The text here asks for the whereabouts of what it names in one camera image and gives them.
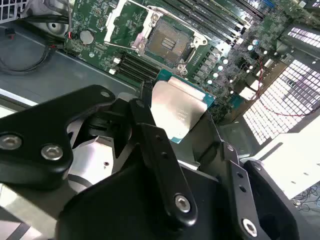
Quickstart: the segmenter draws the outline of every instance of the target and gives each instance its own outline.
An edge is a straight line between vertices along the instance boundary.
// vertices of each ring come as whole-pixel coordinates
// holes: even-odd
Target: green circuit board
[[[320,25],[291,0],[127,0],[122,1],[123,8],[106,42],[108,19],[121,1],[76,0],[72,37],[65,39],[65,51],[137,90],[145,82],[154,84],[158,73],[166,69],[214,95],[216,115],[235,107],[229,89],[251,74],[240,67],[240,58],[255,68],[257,58],[252,52],[265,57],[263,51],[276,51],[278,37],[290,24]],[[139,52],[134,46],[150,6],[167,14],[157,19],[143,52]],[[92,43],[83,43],[83,31],[92,34]],[[205,36],[206,44],[193,46],[195,31]],[[248,51],[253,40],[258,44]]]

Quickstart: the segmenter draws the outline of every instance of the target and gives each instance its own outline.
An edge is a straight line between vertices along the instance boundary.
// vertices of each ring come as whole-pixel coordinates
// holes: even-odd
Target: electronic component
[[[84,45],[89,45],[93,43],[95,38],[91,31],[84,30],[80,32],[80,39]]]
[[[146,46],[147,53],[161,57],[170,66],[178,65],[178,63],[186,62],[190,52],[192,39],[186,33],[175,29],[168,22],[160,19],[154,28]]]

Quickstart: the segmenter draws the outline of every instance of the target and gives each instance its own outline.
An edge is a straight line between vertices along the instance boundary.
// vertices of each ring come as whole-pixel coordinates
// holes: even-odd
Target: hex bolt
[[[152,20],[158,21],[158,19],[159,19],[159,16],[154,13],[154,14],[152,15]]]
[[[41,149],[41,155],[44,159],[57,161],[62,158],[64,151],[62,148],[55,144],[49,144]]]
[[[245,229],[245,231],[251,235],[252,237],[256,238],[258,236],[258,231],[256,226],[253,224],[252,221],[250,221],[249,219],[244,218],[242,220],[242,225]]]
[[[183,212],[183,213],[190,212],[190,209],[191,209],[190,202],[188,201],[188,199],[185,196],[182,196],[182,195],[175,196],[174,202],[175,202],[175,205],[177,206],[177,208],[181,212]]]
[[[22,145],[22,139],[13,134],[0,136],[0,149],[3,150],[16,150]]]
[[[233,148],[230,144],[228,144],[226,147],[227,147],[230,151],[233,151],[233,150],[234,150],[234,148]]]

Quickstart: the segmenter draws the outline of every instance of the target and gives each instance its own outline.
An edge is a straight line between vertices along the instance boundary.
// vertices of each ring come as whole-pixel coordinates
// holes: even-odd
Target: motherboard
[[[65,51],[138,91],[163,71],[214,96],[219,121],[243,100],[235,85],[277,61],[292,23],[320,21],[291,0],[76,0]]]

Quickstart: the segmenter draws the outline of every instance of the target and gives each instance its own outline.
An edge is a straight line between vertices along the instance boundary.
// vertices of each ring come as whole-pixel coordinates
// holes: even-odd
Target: perforated metal grille
[[[297,27],[293,27],[291,31],[288,32],[288,35],[290,37],[293,37],[295,39],[299,39],[300,41],[310,44],[314,47],[320,48],[320,35],[317,35],[315,33],[302,30]]]
[[[320,73],[294,60],[260,97],[270,110],[283,115],[305,115],[320,102]],[[283,116],[257,100],[243,115],[258,143],[287,133],[303,116]]]
[[[0,24],[16,20],[29,0],[0,0]]]

